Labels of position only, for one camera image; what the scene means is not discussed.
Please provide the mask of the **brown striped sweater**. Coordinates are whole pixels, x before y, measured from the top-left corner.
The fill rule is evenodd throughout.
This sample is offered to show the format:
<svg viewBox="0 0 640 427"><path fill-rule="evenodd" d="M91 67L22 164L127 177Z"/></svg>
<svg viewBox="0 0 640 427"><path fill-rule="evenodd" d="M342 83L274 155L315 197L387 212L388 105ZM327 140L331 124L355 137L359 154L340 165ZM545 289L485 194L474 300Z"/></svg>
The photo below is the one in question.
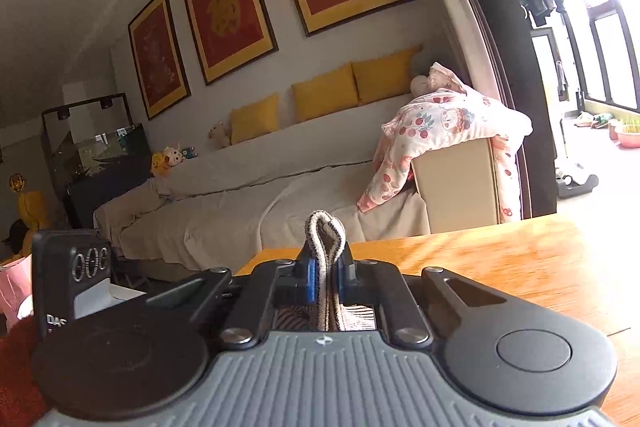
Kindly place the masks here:
<svg viewBox="0 0 640 427"><path fill-rule="evenodd" d="M372 331L375 315L370 307L345 306L338 295L338 262L347 251L347 237L340 219L314 210L305 222L305 247L314 262L314 302L281 308L274 326L281 331Z"/></svg>

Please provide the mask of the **beige covered sofa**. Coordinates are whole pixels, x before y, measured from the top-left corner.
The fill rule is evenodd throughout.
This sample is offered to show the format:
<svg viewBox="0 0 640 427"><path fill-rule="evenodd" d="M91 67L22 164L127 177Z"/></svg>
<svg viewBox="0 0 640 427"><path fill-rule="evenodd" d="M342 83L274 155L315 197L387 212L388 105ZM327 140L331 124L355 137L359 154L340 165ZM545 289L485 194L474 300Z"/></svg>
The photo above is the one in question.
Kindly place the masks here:
<svg viewBox="0 0 640 427"><path fill-rule="evenodd" d="M164 280L302 246L316 210L340 219L354 243L495 225L485 140L424 154L396 196L358 209L382 124L406 103L388 98L203 153L102 205L94 225L119 256Z"/></svg>

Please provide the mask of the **glass fish tank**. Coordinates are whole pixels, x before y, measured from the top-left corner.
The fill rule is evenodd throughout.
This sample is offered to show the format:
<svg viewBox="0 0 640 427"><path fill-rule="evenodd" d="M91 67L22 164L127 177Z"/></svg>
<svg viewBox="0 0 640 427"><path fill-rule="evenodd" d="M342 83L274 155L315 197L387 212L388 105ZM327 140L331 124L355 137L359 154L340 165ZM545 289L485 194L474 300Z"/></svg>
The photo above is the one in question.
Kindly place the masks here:
<svg viewBox="0 0 640 427"><path fill-rule="evenodd" d="M149 178L149 143L123 93L55 106L40 118L44 157L56 195L89 181L126 192Z"/></svg>

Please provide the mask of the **yellow plush toy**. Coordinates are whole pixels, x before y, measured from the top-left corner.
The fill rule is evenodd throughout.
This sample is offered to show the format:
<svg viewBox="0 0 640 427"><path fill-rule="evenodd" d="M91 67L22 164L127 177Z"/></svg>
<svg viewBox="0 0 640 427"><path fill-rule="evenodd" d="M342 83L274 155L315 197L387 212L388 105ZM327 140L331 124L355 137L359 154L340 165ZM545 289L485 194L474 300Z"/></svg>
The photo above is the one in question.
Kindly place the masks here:
<svg viewBox="0 0 640 427"><path fill-rule="evenodd" d="M162 153L154 153L151 159L151 173L154 178L161 178L166 176L169 172L170 166L165 155Z"/></svg>

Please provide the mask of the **white pink plush toy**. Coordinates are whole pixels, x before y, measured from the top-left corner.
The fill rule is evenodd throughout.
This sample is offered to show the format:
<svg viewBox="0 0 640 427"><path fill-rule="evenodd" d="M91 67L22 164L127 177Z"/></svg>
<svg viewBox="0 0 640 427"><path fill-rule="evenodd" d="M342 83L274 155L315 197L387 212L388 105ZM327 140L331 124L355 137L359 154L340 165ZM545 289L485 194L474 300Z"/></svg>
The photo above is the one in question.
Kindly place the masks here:
<svg viewBox="0 0 640 427"><path fill-rule="evenodd" d="M188 159L193 159L198 157L198 153L193 146L177 148L168 146L165 147L163 152L163 160L164 163L169 167L176 167L180 165L183 161Z"/></svg>

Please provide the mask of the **left yellow cushion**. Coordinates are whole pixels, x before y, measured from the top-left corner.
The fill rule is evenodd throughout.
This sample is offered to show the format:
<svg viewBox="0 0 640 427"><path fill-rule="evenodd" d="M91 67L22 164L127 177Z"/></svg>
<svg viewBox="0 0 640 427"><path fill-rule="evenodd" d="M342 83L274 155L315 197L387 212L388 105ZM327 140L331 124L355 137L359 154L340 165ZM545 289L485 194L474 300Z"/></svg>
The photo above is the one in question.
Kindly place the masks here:
<svg viewBox="0 0 640 427"><path fill-rule="evenodd" d="M233 109L230 115L231 144L239 144L280 129L279 95Z"/></svg>

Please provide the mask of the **yellow cushion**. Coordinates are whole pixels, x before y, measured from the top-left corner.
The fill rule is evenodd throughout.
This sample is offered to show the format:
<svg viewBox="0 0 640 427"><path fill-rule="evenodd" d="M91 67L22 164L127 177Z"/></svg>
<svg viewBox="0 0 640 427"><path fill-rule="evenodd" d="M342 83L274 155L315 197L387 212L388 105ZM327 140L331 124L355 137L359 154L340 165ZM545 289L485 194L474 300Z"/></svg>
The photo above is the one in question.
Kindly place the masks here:
<svg viewBox="0 0 640 427"><path fill-rule="evenodd" d="M422 46L414 46L380 58L353 62L359 101L369 104L408 93L411 59L421 50Z"/></svg>
<svg viewBox="0 0 640 427"><path fill-rule="evenodd" d="M233 109L230 115L231 144L239 144L280 129L279 95Z"/></svg>
<svg viewBox="0 0 640 427"><path fill-rule="evenodd" d="M292 86L298 122L319 118L359 105L352 63Z"/></svg>

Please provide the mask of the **floral pink white blanket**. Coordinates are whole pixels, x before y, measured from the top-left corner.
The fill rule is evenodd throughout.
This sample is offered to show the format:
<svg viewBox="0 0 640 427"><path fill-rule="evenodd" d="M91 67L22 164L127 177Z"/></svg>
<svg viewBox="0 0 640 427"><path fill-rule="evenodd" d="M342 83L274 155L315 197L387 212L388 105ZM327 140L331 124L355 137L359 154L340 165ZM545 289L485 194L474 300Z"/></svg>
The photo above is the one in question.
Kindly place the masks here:
<svg viewBox="0 0 640 427"><path fill-rule="evenodd" d="M437 62L426 75L411 80L410 90L413 100L382 124L375 174L357 202L358 209L367 212L396 196L416 176L411 163L423 154L487 139L497 175L499 221L521 220L516 154L533 132L529 117L467 86Z"/></svg>

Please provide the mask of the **middle yellow cushion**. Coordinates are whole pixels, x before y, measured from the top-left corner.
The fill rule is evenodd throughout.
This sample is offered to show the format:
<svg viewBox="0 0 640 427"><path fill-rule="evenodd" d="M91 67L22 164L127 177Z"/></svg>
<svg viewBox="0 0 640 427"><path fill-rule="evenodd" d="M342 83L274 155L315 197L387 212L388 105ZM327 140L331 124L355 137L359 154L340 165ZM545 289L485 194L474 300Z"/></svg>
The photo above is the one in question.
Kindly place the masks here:
<svg viewBox="0 0 640 427"><path fill-rule="evenodd" d="M292 86L298 122L319 118L359 105L352 63Z"/></svg>

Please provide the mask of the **left framed red picture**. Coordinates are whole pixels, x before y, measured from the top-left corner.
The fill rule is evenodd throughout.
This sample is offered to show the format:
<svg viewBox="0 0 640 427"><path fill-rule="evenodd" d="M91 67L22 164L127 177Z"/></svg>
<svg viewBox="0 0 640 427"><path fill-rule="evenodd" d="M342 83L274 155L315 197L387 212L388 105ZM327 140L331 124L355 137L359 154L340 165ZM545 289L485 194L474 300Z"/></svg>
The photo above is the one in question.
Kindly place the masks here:
<svg viewBox="0 0 640 427"><path fill-rule="evenodd" d="M128 35L145 114L151 120L191 95L170 1L149 1L129 23Z"/></svg>

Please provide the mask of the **right yellow cushion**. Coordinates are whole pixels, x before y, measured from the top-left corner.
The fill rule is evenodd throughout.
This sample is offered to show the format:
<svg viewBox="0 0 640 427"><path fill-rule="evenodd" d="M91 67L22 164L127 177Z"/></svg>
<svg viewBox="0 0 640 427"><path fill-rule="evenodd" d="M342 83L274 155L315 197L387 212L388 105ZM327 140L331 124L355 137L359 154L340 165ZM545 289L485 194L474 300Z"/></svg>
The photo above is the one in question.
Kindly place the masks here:
<svg viewBox="0 0 640 427"><path fill-rule="evenodd" d="M414 46L380 58L353 62L359 101L369 104L408 93L411 59L421 50L422 46Z"/></svg>

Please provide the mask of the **black white floor cleaner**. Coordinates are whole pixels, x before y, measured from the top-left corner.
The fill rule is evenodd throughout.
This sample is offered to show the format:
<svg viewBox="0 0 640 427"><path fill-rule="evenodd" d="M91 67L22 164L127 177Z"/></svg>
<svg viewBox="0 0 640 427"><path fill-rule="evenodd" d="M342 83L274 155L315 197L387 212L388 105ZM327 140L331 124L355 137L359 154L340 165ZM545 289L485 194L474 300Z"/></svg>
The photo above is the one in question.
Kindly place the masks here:
<svg viewBox="0 0 640 427"><path fill-rule="evenodd" d="M554 169L558 199L565 200L589 194L600 183L599 177L582 167L568 155L568 118L561 118L554 132Z"/></svg>

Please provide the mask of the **middle framed red picture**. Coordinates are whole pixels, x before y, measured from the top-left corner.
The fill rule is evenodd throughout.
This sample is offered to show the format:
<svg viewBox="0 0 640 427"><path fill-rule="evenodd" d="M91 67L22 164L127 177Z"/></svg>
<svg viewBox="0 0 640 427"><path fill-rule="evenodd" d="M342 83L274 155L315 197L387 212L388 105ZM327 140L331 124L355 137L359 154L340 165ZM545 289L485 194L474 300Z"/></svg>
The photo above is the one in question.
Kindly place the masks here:
<svg viewBox="0 0 640 427"><path fill-rule="evenodd" d="M206 84L278 49L265 0L184 0Z"/></svg>

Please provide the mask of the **green slippers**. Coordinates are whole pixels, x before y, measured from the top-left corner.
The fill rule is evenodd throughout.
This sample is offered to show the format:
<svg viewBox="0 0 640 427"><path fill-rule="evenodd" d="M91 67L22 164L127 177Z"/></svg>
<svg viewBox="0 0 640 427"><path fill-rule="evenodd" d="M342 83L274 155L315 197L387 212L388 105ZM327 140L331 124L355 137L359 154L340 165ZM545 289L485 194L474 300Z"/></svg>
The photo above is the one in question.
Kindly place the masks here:
<svg viewBox="0 0 640 427"><path fill-rule="evenodd" d="M602 129L608 127L613 119L611 113L600 113L596 115L582 112L574 121L574 125L578 128Z"/></svg>

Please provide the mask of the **red plastic basin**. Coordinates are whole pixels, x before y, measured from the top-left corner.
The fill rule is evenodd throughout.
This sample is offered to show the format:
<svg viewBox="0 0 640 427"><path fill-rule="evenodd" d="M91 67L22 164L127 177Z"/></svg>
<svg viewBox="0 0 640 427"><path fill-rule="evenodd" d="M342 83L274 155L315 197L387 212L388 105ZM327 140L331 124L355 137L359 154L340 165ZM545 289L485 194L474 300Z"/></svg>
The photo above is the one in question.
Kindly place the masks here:
<svg viewBox="0 0 640 427"><path fill-rule="evenodd" d="M623 148L640 147L640 127L638 124L620 124L615 129L617 142Z"/></svg>

